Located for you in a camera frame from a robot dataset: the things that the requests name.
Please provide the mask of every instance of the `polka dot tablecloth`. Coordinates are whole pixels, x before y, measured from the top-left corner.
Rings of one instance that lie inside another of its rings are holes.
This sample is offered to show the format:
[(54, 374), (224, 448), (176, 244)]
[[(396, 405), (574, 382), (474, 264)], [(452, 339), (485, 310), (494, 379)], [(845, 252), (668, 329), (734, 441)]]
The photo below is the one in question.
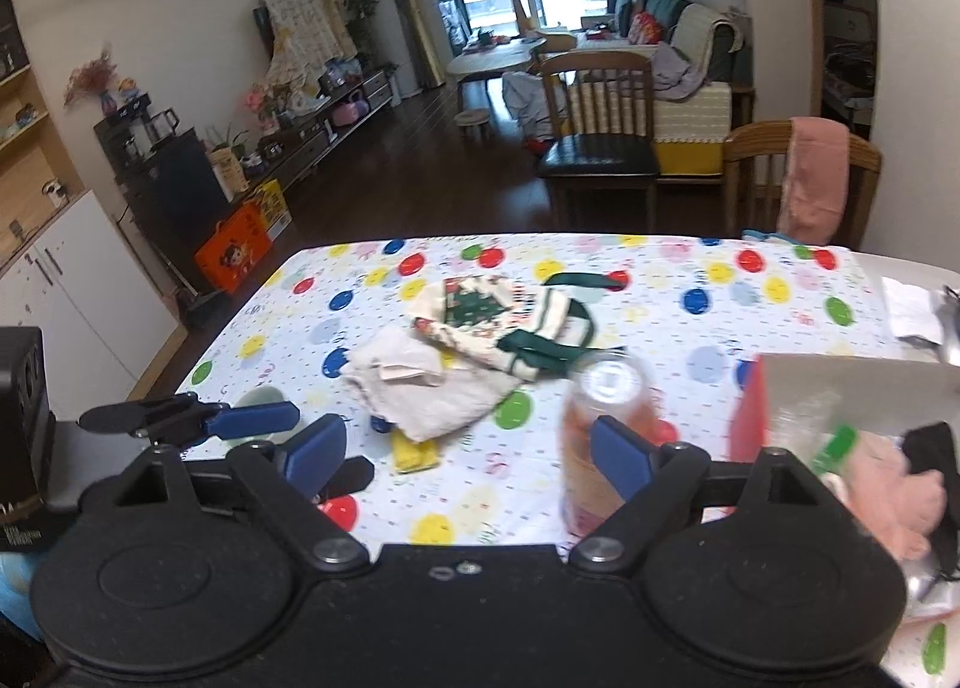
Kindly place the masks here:
[[(731, 410), (757, 352), (898, 357), (877, 296), (851, 253), (699, 238), (545, 235), (340, 244), (297, 253), (220, 334), (181, 391), (256, 403), (270, 386), (308, 424), (347, 421), (349, 453), (376, 464), (366, 491), (328, 514), (377, 552), (385, 542), (509, 544), (570, 537), (560, 521), (557, 427), (565, 381), (525, 384), (487, 418), (440, 440), (438, 468), (400, 475), (391, 440), (340, 378), (350, 350), (406, 323), (429, 282), (498, 273), (543, 282), (563, 271), (610, 275), (616, 290), (568, 288), (597, 324), (599, 346), (642, 358), (661, 394), (661, 427), (726, 451)], [(222, 456), (210, 440), (190, 457)]]

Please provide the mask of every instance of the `white cabinet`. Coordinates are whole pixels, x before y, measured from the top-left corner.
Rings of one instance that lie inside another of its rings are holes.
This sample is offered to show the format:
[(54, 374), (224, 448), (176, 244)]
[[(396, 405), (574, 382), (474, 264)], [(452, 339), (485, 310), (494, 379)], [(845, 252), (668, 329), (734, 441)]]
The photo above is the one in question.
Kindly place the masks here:
[(140, 378), (176, 329), (176, 319), (93, 192), (74, 202), (32, 248), (123, 367)]
[(94, 333), (61, 285), (43, 275), (28, 250), (0, 279), (0, 321), (43, 331), (51, 408), (61, 420), (126, 400), (136, 380)]
[(61, 420), (126, 400), (176, 329), (88, 192), (0, 277), (0, 325), (36, 325), (51, 409)]

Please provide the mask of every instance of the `wooden chair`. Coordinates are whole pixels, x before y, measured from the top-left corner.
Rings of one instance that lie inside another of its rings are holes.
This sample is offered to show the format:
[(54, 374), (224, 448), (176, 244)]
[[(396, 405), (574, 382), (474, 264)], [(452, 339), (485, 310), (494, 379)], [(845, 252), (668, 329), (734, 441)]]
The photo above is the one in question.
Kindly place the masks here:
[[(742, 229), (773, 232), (781, 205), (781, 186), (776, 181), (775, 157), (784, 159), (790, 148), (793, 125), (789, 121), (757, 122), (733, 130), (724, 144), (724, 213), (727, 234), (739, 237)], [(766, 157), (766, 176), (757, 182), (757, 162)], [(857, 249), (870, 218), (877, 194), (883, 157), (872, 143), (850, 135), (850, 187), (847, 208), (832, 243)], [(745, 198), (741, 198), (741, 173)], [(746, 205), (746, 213), (740, 207)]]
[(564, 53), (545, 59), (541, 76), (557, 142), (538, 173), (546, 180), (557, 229), (575, 224), (570, 196), (576, 191), (640, 189), (646, 193), (647, 228), (654, 232), (659, 162), (649, 59), (618, 51)]

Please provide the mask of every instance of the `yellow sponge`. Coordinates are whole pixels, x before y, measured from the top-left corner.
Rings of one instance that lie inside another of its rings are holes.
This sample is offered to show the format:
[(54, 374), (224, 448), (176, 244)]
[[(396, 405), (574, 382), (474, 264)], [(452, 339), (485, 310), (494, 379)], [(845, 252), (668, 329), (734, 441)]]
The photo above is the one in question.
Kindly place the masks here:
[(395, 427), (390, 431), (390, 440), (394, 448), (394, 468), (400, 474), (411, 474), (440, 465), (440, 453), (433, 439), (416, 444)]

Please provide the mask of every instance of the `black chair seat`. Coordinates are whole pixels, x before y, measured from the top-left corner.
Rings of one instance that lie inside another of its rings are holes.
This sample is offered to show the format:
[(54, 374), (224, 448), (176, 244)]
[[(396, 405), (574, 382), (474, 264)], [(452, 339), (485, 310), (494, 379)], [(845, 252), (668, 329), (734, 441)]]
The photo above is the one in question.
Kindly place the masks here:
[(538, 172), (543, 178), (656, 178), (659, 176), (659, 162), (653, 144), (637, 135), (566, 135), (546, 152), (539, 162)]

